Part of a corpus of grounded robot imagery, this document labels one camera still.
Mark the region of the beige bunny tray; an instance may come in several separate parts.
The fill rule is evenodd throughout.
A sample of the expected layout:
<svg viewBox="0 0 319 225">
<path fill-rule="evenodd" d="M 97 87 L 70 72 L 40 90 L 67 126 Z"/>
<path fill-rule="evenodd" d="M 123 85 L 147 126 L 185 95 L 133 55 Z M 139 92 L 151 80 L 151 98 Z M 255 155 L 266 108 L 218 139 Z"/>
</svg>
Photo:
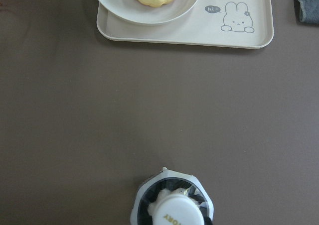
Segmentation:
<svg viewBox="0 0 319 225">
<path fill-rule="evenodd" d="M 259 49 L 274 36 L 271 0 L 198 0 L 184 16 L 160 25 L 125 21 L 99 3 L 96 24 L 115 41 Z"/>
</svg>

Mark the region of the white plate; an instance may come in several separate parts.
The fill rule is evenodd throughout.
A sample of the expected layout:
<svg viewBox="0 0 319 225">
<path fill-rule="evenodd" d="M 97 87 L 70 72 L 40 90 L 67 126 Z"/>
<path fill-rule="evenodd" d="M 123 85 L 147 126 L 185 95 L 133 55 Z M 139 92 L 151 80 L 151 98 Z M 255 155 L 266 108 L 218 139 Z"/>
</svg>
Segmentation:
<svg viewBox="0 0 319 225">
<path fill-rule="evenodd" d="M 135 24 L 160 25 L 187 14 L 198 0 L 173 0 L 169 4 L 154 8 L 137 0 L 98 0 L 115 16 Z"/>
</svg>

